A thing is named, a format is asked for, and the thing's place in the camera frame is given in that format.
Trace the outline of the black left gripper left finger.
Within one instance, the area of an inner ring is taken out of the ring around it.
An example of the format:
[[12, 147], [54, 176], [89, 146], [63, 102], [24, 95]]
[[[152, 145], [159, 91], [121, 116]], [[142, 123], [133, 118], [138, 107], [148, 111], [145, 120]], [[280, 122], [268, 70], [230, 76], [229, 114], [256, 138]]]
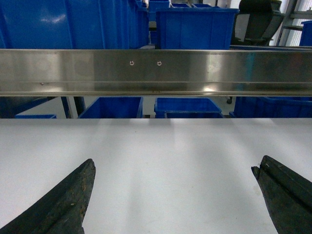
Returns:
[[47, 194], [0, 229], [2, 234], [83, 234], [96, 175], [88, 159]]

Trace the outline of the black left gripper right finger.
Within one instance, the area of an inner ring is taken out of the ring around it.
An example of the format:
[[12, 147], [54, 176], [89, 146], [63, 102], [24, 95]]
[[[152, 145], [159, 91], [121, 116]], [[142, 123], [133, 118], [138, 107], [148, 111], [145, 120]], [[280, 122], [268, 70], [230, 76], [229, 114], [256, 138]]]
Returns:
[[279, 234], [312, 232], [312, 183], [270, 156], [251, 167]]

